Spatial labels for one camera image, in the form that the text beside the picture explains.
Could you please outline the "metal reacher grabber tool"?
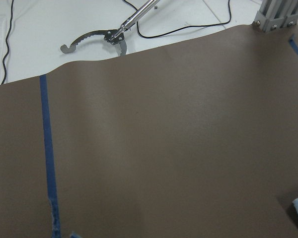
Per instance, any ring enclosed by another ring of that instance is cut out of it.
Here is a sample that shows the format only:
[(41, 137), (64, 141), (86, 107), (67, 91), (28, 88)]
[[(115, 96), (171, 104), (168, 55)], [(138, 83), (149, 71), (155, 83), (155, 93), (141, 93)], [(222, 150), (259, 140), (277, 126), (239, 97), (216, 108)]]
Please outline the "metal reacher grabber tool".
[(133, 25), (135, 25), (146, 13), (148, 13), (159, 0), (148, 0), (145, 2), (138, 10), (136, 10), (130, 17), (128, 17), (118, 29), (109, 30), (96, 30), (85, 33), (78, 38), (76, 38), (68, 47), (63, 44), (60, 46), (60, 50), (63, 54), (69, 54), (76, 50), (77, 45), (91, 36), (104, 36), (104, 41), (110, 43), (111, 45), (120, 45), (121, 53), (120, 56), (124, 56), (127, 52), (127, 44), (124, 37), (124, 32), (129, 30)]

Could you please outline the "aluminium frame post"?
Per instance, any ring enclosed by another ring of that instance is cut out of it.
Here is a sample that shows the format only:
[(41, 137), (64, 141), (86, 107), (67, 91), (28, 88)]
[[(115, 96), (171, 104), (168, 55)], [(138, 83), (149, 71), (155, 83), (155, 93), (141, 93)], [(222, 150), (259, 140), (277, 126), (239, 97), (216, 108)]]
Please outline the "aluminium frame post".
[(298, 0), (263, 0), (252, 25), (261, 32), (271, 32), (297, 22)]

